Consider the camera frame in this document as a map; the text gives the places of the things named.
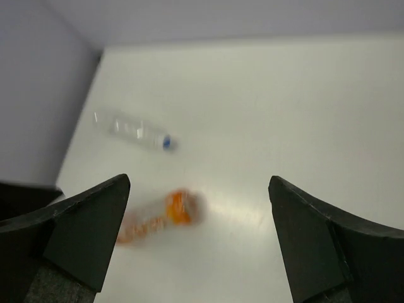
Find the orange label plastic bottle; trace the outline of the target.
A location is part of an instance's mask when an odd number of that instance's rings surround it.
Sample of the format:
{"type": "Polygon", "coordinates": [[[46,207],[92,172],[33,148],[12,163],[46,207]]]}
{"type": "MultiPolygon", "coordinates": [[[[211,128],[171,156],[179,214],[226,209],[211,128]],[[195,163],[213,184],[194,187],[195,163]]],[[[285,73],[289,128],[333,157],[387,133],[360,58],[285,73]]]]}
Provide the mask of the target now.
{"type": "Polygon", "coordinates": [[[117,234],[118,246],[141,242],[176,227],[200,224],[206,216],[206,198],[188,189],[177,189],[163,198],[128,208],[117,234]]]}

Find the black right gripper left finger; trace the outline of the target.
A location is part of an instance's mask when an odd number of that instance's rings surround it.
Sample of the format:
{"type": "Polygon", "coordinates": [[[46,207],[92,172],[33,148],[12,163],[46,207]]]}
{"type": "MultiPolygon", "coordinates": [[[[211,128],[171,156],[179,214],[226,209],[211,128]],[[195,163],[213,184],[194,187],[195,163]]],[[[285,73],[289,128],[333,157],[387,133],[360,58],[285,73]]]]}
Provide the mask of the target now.
{"type": "Polygon", "coordinates": [[[65,198],[1,184],[1,301],[93,302],[102,290],[131,183],[112,177],[65,198]]]}

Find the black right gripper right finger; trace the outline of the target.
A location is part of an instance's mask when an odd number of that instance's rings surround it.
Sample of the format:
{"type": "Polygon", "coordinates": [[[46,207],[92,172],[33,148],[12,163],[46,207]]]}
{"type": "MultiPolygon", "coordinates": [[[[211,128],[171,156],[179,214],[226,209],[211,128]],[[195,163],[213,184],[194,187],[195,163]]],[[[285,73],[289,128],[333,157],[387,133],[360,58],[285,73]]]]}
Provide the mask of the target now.
{"type": "Polygon", "coordinates": [[[403,231],[311,196],[279,176],[268,186],[294,302],[403,302],[403,231]]]}

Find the clear label-free plastic bottle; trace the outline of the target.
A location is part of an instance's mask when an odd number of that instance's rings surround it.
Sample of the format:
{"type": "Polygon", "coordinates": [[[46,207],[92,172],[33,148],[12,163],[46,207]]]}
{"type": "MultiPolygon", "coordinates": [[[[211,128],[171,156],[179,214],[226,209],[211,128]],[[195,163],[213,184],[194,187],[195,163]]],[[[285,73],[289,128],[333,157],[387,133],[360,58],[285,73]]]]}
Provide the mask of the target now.
{"type": "Polygon", "coordinates": [[[117,110],[96,110],[93,113],[93,123],[107,136],[119,138],[143,148],[173,152],[179,147],[178,140],[166,130],[117,110]]]}

